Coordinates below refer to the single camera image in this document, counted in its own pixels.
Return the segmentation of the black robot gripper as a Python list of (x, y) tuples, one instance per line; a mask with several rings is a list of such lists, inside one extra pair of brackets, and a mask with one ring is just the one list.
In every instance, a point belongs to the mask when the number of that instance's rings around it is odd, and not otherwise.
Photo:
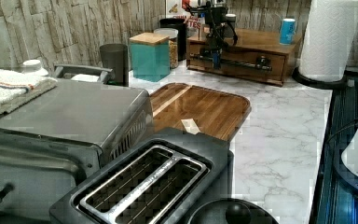
[(222, 51), (228, 51), (228, 43), (225, 41), (225, 26), (233, 32), (233, 45), (238, 42), (238, 36), (233, 25), (227, 20), (226, 0), (207, 0), (200, 6), (188, 6), (188, 12), (192, 16), (204, 15), (205, 23), (209, 26), (209, 33), (205, 36), (207, 47), (200, 51), (200, 57), (208, 58), (213, 62), (213, 68), (221, 67)]

